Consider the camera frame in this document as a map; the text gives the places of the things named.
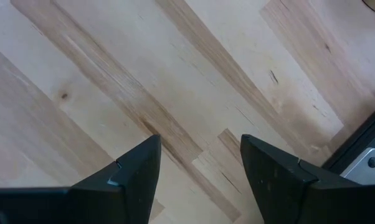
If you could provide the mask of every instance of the wooden plank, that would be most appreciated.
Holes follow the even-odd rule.
[[[153,205],[151,207],[149,222],[153,221],[163,210],[164,206],[161,205],[157,199],[154,199]]]
[[[373,93],[358,80],[360,69],[308,1],[272,0],[262,15],[352,133],[375,110]]]
[[[187,40],[277,130],[281,137],[295,150],[303,151],[305,147],[302,142],[290,131],[287,131],[287,127],[269,102],[263,97],[263,94],[261,94],[255,84],[202,23],[189,5],[184,0],[157,0],[156,2]]]
[[[227,98],[220,97],[207,79],[207,74],[216,70],[154,1],[58,0],[56,5],[122,64],[200,147],[206,147],[226,128],[219,114],[227,109]],[[89,19],[91,14],[102,19]]]
[[[240,141],[229,131],[225,129],[219,136],[219,140],[225,145],[229,152],[243,165],[242,155],[240,154]]]
[[[233,175],[228,173],[227,169],[223,167],[209,151],[204,151],[200,156],[193,161],[193,165],[200,173],[206,177],[211,184],[213,184],[231,204],[239,210],[240,213],[257,206],[251,192],[248,195],[240,189],[240,183]]]
[[[375,96],[375,13],[361,1],[309,0],[318,19],[335,37],[362,85]]]
[[[181,129],[180,125],[173,117],[126,71],[118,62],[107,55],[89,36],[83,33],[74,22],[72,22],[63,12],[49,2],[31,1],[18,5],[13,2],[22,12],[35,22],[37,27],[55,43],[78,67],[87,75],[91,81],[98,85],[101,91],[107,94],[143,131],[146,133],[160,133],[163,137],[168,156],[175,163],[193,178],[194,183],[199,185],[210,199],[226,213],[227,220],[235,220],[240,213],[230,204],[229,201],[198,172],[191,164],[191,159],[195,153],[201,149]],[[45,18],[38,19],[35,10],[28,9],[34,6],[40,11],[46,11]],[[66,32],[68,35],[57,36],[48,30],[56,29],[59,32]],[[172,200],[165,207],[175,206]]]
[[[0,53],[0,135],[61,184],[112,159]]]
[[[171,220],[188,224],[232,223],[238,219],[240,212],[193,165],[189,168],[193,178],[189,178],[175,164],[179,163],[173,157],[162,154],[156,189],[157,199]]]
[[[149,136],[13,6],[0,12],[0,52],[113,159]]]
[[[169,215],[166,213],[166,210],[160,213],[154,220],[150,222],[150,224],[172,224],[175,223]]]
[[[235,60],[263,95],[252,95],[251,98],[265,98],[271,106],[265,109],[275,110],[285,129],[302,142],[305,148],[294,149],[296,154],[304,159],[322,163],[323,159],[316,154],[328,144],[343,124],[260,16],[259,11],[267,1],[185,1],[193,12],[184,10],[187,6],[184,7],[181,10],[187,14],[184,19],[193,21],[191,14],[195,13],[202,21],[191,22],[191,24],[194,32],[200,33],[203,41],[207,40],[206,47],[214,43],[210,41],[211,35],[208,34],[210,32],[220,43],[217,47],[213,44],[212,52],[217,53],[212,54],[221,55],[220,49],[225,48],[230,54],[228,60]],[[182,6],[183,3],[175,3],[175,5]],[[278,125],[274,125],[273,128],[276,131],[280,130]],[[257,137],[276,144],[274,140]]]
[[[12,139],[0,134],[0,188],[59,185],[53,177],[26,157]]]

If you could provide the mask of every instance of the dark streak in wood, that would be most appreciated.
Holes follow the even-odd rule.
[[[290,11],[289,9],[288,9],[288,7],[286,6],[286,4],[282,1],[282,0],[279,0],[280,1],[280,3],[288,10],[288,11]]]
[[[329,53],[331,53],[330,47],[329,47],[329,45],[326,44],[326,43],[325,43],[325,49],[326,49]]]
[[[277,80],[274,72],[272,70],[269,71],[269,76],[270,76],[270,79],[274,82],[274,84],[278,85],[279,84],[279,81]]]
[[[227,178],[227,176],[222,171],[221,174],[227,179],[227,181],[229,181],[230,184],[232,184],[232,186],[238,191],[238,193],[242,194],[242,192],[238,190],[238,188],[232,183],[232,181],[229,180],[229,178]]]

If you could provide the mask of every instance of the metal bracket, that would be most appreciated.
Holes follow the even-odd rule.
[[[375,184],[375,148],[363,151],[340,176],[362,185]]]

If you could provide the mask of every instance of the screw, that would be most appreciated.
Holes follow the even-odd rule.
[[[371,168],[375,168],[375,157],[372,157],[372,158],[369,159],[368,165]]]

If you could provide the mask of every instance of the wooden floor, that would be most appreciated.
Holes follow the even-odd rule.
[[[240,135],[321,165],[374,110],[360,0],[0,0],[0,187],[160,133],[151,223],[262,223]]]

